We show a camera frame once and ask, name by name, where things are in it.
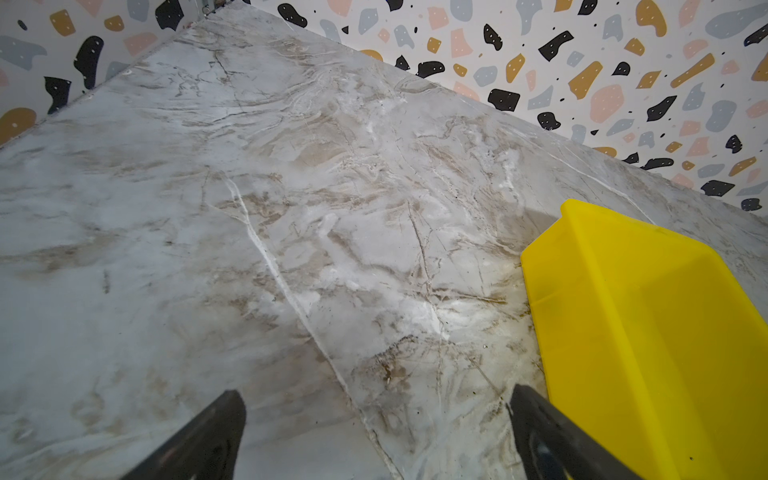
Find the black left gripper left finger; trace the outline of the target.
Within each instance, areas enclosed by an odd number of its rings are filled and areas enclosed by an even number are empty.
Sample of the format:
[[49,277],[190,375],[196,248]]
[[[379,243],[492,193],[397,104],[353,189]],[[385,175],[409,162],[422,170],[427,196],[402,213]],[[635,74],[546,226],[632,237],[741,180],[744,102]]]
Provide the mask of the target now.
[[226,390],[122,479],[231,479],[246,418],[241,394]]

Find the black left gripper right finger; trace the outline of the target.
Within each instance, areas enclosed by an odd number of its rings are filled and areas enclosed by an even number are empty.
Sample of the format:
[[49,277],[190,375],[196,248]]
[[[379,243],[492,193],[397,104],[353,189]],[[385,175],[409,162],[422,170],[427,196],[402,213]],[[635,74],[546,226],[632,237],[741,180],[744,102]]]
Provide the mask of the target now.
[[636,479],[638,475],[528,385],[508,411],[528,479]]

